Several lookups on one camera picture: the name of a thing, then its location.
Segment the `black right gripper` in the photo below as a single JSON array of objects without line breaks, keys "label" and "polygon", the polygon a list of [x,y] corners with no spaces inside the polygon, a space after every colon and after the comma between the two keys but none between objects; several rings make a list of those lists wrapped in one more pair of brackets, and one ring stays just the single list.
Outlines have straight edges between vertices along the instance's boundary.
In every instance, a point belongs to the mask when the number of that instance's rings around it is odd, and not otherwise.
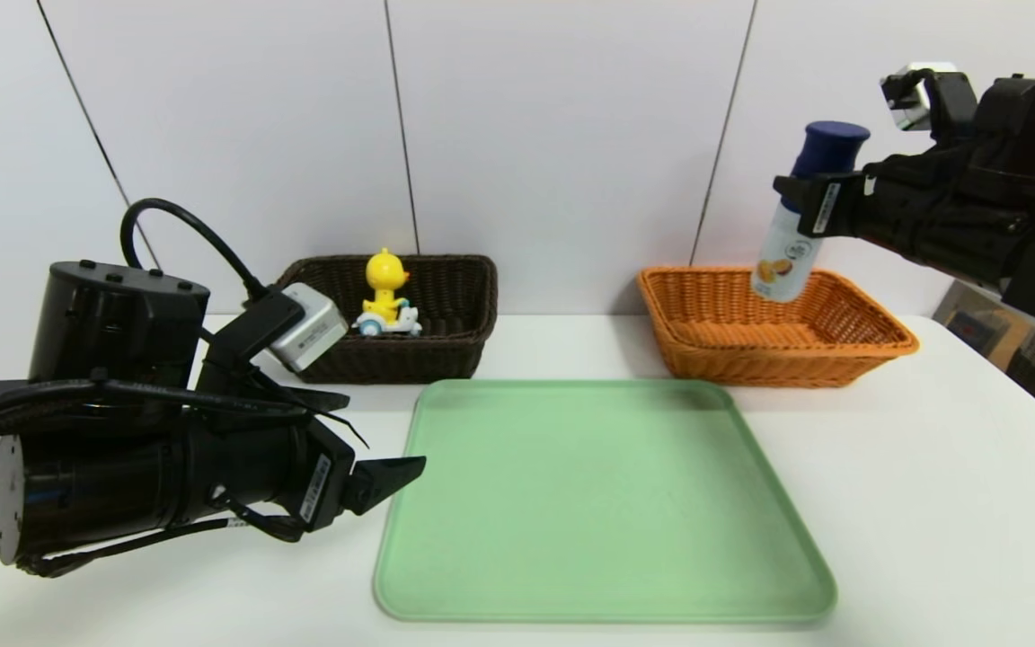
[{"label": "black right gripper", "polygon": [[806,236],[857,238],[931,261],[965,229],[957,192],[965,171],[964,155],[892,155],[855,173],[779,175],[773,188],[785,208],[801,213]]}]

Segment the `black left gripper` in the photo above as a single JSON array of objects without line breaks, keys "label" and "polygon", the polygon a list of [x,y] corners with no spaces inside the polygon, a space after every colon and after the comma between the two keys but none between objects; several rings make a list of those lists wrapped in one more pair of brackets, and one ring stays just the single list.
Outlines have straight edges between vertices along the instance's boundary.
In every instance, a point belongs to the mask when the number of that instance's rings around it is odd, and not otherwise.
[{"label": "black left gripper", "polygon": [[310,533],[341,510],[365,514],[427,466],[424,455],[356,463],[352,447],[315,417],[191,431],[186,454],[183,520],[226,511],[262,533]]}]

